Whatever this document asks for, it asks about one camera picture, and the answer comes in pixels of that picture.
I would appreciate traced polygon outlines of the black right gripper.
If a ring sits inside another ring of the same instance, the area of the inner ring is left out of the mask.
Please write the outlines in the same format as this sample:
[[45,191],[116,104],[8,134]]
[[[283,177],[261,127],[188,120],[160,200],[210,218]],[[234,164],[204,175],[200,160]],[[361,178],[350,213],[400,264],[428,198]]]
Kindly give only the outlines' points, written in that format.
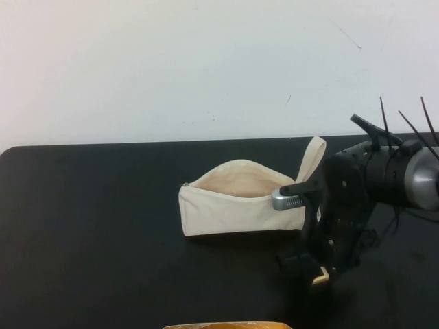
[[[326,269],[309,286],[314,298],[353,299],[358,295],[360,270],[353,267],[359,238],[375,207],[365,183],[370,154],[366,146],[354,146],[324,160],[322,192],[313,197],[305,231],[310,254]],[[308,253],[277,254],[280,270],[301,275]]]

